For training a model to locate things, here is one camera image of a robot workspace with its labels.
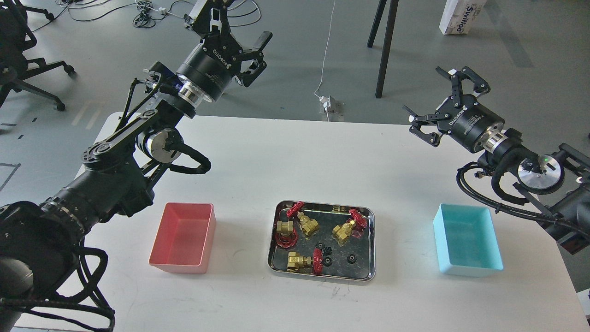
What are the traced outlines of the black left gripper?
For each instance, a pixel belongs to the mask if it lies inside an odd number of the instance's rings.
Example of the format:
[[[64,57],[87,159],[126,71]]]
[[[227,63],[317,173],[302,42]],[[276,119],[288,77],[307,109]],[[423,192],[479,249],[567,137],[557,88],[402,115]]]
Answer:
[[[229,6],[230,0],[198,0],[183,16],[185,28],[199,36],[200,44],[177,69],[177,75],[202,90],[208,102],[217,101],[233,77],[248,88],[267,67],[263,49],[273,33],[263,31],[252,48],[244,51],[242,44],[230,36]],[[240,72],[245,61],[251,63]]]

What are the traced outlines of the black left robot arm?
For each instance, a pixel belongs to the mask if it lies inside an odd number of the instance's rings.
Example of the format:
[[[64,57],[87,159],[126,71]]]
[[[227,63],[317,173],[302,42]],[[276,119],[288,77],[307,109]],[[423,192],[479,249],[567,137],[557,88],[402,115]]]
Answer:
[[[251,48],[232,35],[231,0],[199,0],[185,27],[200,42],[180,67],[160,62],[134,80],[118,126],[82,154],[84,172],[42,204],[20,201],[1,208],[1,330],[10,331],[22,314],[67,321],[35,311],[36,307],[93,313],[115,326],[115,311],[98,288],[108,255],[85,245],[97,223],[116,214],[131,217],[151,206],[153,188],[166,171],[205,174],[211,162],[186,145],[176,129],[182,117],[193,118],[201,101],[215,102],[235,79],[247,88],[265,70],[263,49],[272,38],[264,31]],[[135,86],[146,97],[130,109]]]

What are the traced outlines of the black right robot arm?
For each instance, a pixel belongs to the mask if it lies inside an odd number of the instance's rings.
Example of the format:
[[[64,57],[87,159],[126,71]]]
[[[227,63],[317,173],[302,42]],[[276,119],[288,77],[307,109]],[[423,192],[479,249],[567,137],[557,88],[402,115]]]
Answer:
[[[471,198],[525,220],[535,221],[570,254],[589,246],[589,157],[563,143],[551,154],[537,154],[522,143],[522,134],[483,106],[478,96],[490,86],[470,67],[438,74],[451,82],[452,93],[430,115],[408,109],[410,132],[437,147],[450,136],[476,162],[459,168],[456,181]]]

